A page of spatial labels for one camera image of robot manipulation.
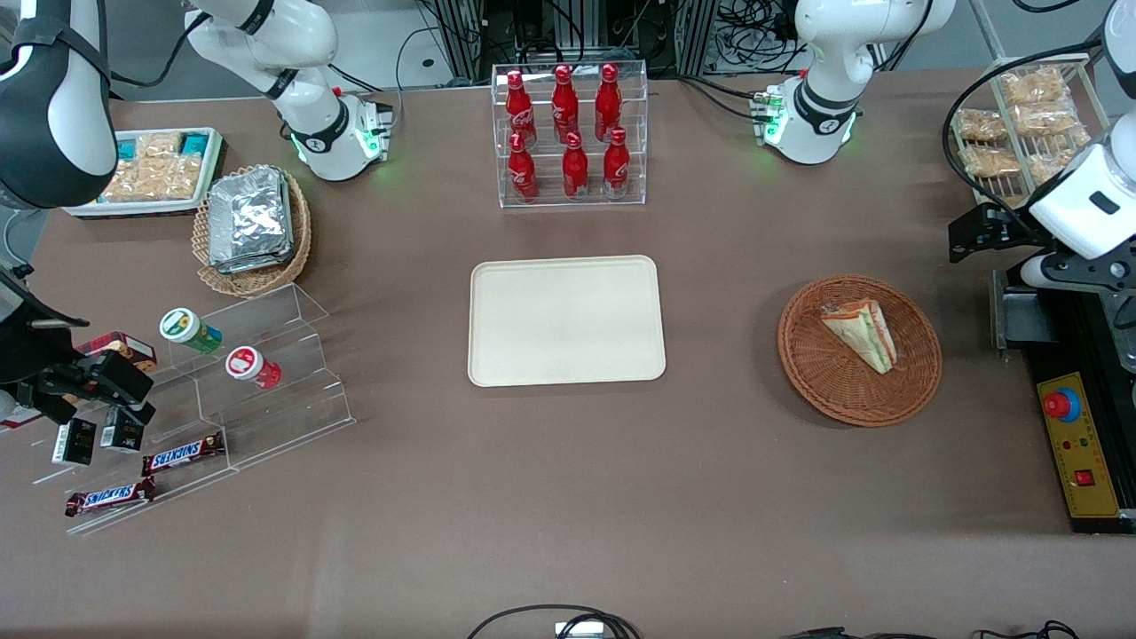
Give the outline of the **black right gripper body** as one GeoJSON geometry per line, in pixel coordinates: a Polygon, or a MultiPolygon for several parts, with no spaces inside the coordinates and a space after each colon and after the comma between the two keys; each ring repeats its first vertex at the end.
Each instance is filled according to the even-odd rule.
{"type": "Polygon", "coordinates": [[[77,359],[72,343],[73,327],[87,327],[87,320],[56,312],[32,294],[20,275],[30,266],[1,268],[1,383],[15,384],[42,370],[68,365],[77,359]]]}

